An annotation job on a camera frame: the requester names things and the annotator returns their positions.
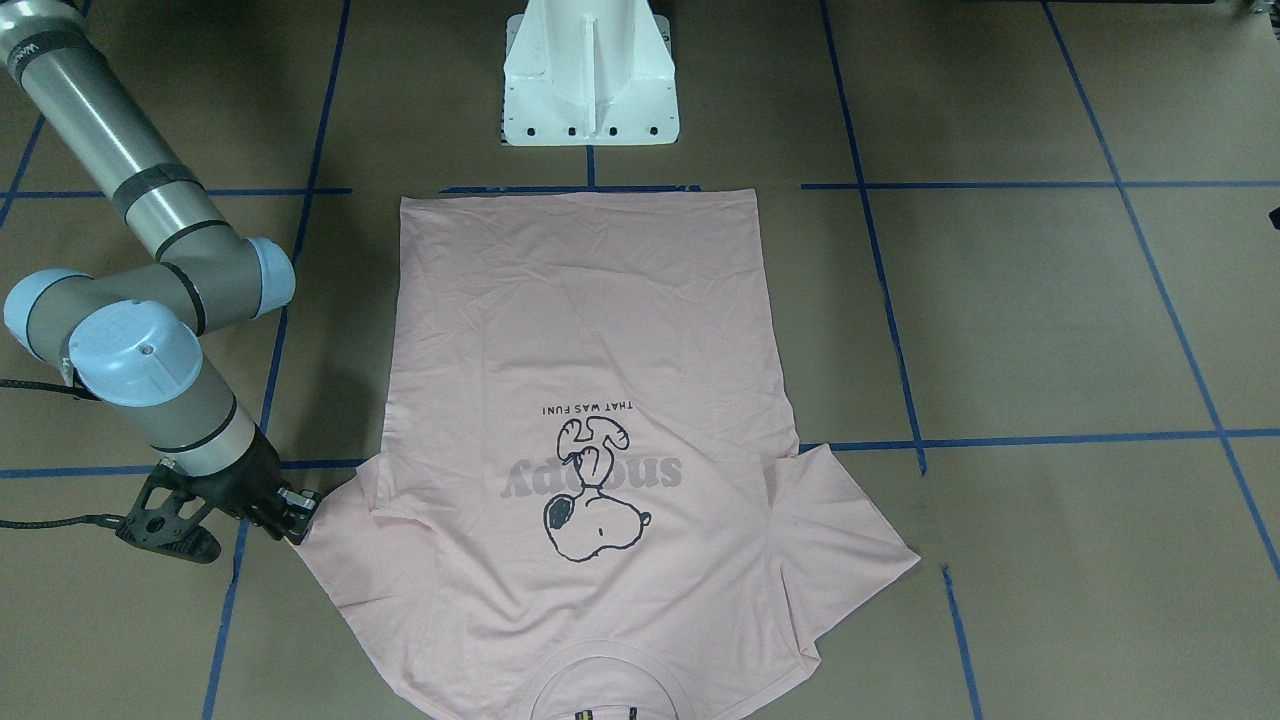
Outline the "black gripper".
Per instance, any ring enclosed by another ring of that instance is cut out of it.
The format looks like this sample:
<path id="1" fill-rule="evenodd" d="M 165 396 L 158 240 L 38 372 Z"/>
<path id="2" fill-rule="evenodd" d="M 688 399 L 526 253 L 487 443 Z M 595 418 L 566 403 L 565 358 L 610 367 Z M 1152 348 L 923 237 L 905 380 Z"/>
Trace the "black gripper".
<path id="1" fill-rule="evenodd" d="M 325 498 L 315 489 L 293 489 L 283 479 L 278 452 L 257 427 L 244 452 L 228 466 L 197 477 L 172 461 L 160 465 L 160 477 L 170 492 L 166 503 L 173 506 L 177 520 L 200 528 L 212 510 L 219 510 L 264 530 L 278 530 L 293 546 L 305 542 Z"/>

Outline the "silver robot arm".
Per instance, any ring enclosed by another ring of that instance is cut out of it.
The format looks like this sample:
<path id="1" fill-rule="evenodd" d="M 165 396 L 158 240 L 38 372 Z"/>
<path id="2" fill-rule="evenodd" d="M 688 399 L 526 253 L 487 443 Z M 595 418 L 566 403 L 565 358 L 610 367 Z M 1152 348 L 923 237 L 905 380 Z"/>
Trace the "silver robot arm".
<path id="1" fill-rule="evenodd" d="M 125 516 L 91 515 L 137 548 L 211 562 L 214 510 L 300 544 L 321 496 L 282 477 L 250 410 L 207 359 L 210 331 L 284 307 L 287 252 L 239 236 L 90 41 L 69 1 L 5 1 L 3 65 L 79 159 L 151 261 L 109 277 L 19 281 L 4 322 L 64 389 L 113 406 L 159 454 Z"/>

